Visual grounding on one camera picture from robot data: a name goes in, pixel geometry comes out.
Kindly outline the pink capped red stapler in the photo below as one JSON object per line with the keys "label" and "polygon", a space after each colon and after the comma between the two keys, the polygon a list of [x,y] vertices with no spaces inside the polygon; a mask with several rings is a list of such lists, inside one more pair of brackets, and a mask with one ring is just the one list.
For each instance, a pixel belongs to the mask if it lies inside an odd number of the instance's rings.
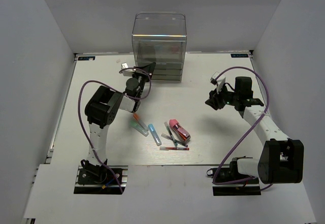
{"label": "pink capped red stapler", "polygon": [[190,133],[184,129],[176,119],[170,119],[169,126],[177,134],[181,141],[188,142],[190,140]]}

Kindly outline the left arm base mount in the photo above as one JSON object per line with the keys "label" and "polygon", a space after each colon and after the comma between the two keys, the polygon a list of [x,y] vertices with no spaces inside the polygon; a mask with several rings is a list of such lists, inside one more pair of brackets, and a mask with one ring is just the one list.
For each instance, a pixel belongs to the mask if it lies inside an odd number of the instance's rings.
{"label": "left arm base mount", "polygon": [[121,195],[119,185],[110,171],[95,176],[79,166],[75,181],[74,194],[84,195]]}

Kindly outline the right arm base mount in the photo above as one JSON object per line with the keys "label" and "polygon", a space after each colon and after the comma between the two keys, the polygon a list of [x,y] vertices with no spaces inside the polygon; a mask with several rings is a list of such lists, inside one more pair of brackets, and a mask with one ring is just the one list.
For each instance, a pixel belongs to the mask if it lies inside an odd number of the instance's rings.
{"label": "right arm base mount", "polygon": [[222,167],[215,182],[212,184],[215,197],[261,195],[258,178],[232,173],[230,167]]}

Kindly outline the clear acrylic drawer organizer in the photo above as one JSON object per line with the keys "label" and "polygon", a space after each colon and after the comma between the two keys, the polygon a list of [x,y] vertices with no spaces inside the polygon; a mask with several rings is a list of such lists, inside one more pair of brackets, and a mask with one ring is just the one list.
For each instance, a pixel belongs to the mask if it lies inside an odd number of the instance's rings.
{"label": "clear acrylic drawer organizer", "polygon": [[152,80],[182,80],[186,53],[185,15],[175,12],[140,12],[135,16],[132,47],[137,67],[155,63]]}

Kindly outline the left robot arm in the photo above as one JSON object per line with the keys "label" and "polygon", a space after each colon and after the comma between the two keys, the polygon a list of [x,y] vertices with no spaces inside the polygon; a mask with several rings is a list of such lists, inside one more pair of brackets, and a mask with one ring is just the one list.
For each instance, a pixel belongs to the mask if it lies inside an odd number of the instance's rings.
{"label": "left robot arm", "polygon": [[109,126],[113,123],[119,110],[135,113],[141,100],[149,96],[149,94],[145,96],[142,94],[147,82],[150,86],[148,92],[151,91],[151,78],[155,67],[155,62],[142,67],[128,67],[126,63],[122,64],[119,73],[129,77],[123,92],[96,80],[89,80],[82,85],[78,98],[79,121],[82,121],[81,97],[83,89],[89,83],[100,84],[84,110],[90,132],[87,133],[85,127],[82,127],[89,143],[89,151],[87,158],[81,161],[81,166],[90,172],[89,175],[95,182],[101,183],[107,178],[106,143]]}

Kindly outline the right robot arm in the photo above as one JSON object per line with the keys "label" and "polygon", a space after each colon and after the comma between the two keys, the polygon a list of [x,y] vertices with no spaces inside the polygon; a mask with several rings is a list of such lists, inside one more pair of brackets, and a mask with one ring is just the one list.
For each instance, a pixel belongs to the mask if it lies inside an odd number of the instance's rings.
{"label": "right robot arm", "polygon": [[252,80],[236,77],[235,88],[229,91],[225,76],[214,74],[210,82],[216,88],[205,102],[215,110],[233,106],[249,123],[262,143],[263,150],[258,159],[240,156],[231,160],[229,171],[217,168],[213,179],[217,184],[240,183],[258,178],[264,184],[299,183],[303,178],[304,145],[291,139],[265,112],[260,99],[253,98]]}

